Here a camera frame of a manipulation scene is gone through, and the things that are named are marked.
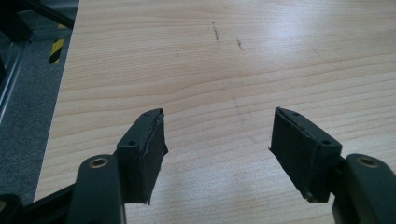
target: table surface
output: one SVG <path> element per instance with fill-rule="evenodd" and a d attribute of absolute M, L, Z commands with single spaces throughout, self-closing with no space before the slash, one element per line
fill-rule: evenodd
<path fill-rule="evenodd" d="M 395 2 L 80 0 L 36 198 L 161 107 L 170 152 L 130 223 L 333 223 L 267 149 L 277 106 L 396 172 Z"/>

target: gray carpet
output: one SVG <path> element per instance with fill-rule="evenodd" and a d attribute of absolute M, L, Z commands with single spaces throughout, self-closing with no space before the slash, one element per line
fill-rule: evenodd
<path fill-rule="evenodd" d="M 77 9 L 61 11 L 74 18 Z M 58 26 L 33 12 L 25 12 L 23 18 L 32 30 Z M 70 39 L 64 41 L 60 63 L 49 64 L 53 41 L 34 41 L 28 45 L 0 124 L 0 194 L 18 194 L 24 204 L 31 203 L 35 196 Z M 0 34 L 3 59 L 8 46 L 9 41 Z"/>

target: wooden table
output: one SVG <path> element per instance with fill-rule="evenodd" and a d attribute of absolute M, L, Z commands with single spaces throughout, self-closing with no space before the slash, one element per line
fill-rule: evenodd
<path fill-rule="evenodd" d="M 276 106 L 396 172 L 395 2 L 81 0 L 36 198 L 162 107 L 170 152 L 130 223 L 333 223 L 267 149 Z"/>

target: black plastic part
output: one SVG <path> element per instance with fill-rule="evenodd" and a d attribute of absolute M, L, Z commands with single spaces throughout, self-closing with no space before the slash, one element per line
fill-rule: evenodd
<path fill-rule="evenodd" d="M 32 31 L 7 2 L 0 1 L 0 30 L 11 42 L 28 41 Z"/>
<path fill-rule="evenodd" d="M 329 201 L 329 171 L 337 165 L 342 145 L 294 111 L 276 108 L 270 150 L 294 186 L 311 203 Z"/>
<path fill-rule="evenodd" d="M 0 195 L 0 223 L 12 224 L 22 213 L 21 199 L 14 194 Z"/>
<path fill-rule="evenodd" d="M 396 176 L 384 162 L 348 155 L 345 181 L 360 223 L 396 223 Z"/>
<path fill-rule="evenodd" d="M 75 185 L 61 189 L 24 209 L 21 223 L 65 223 Z"/>
<path fill-rule="evenodd" d="M 122 196 L 126 203 L 148 203 L 168 152 L 164 140 L 163 110 L 141 115 L 117 144 Z"/>
<path fill-rule="evenodd" d="M 43 5 L 42 3 L 35 0 L 18 0 L 17 3 L 29 9 L 32 9 L 34 12 L 49 18 L 50 20 L 56 21 L 69 29 L 73 29 L 74 20 L 66 17 L 65 15 L 57 12 L 56 10 Z"/>
<path fill-rule="evenodd" d="M 346 164 L 346 160 L 340 157 L 337 166 L 330 170 L 328 187 L 335 196 L 332 214 L 336 224 L 358 224 L 358 213 L 345 183 Z"/>
<path fill-rule="evenodd" d="M 119 168 L 112 155 L 98 155 L 79 167 L 66 223 L 125 223 Z"/>

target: yellow and black warning tape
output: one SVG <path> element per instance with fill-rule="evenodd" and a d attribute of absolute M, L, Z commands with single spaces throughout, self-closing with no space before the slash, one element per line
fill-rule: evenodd
<path fill-rule="evenodd" d="M 64 26 L 59 24 L 59 28 L 63 29 Z M 64 46 L 64 38 L 60 38 L 53 41 L 52 52 L 50 53 L 49 56 L 49 63 L 59 63 L 63 46 Z"/>

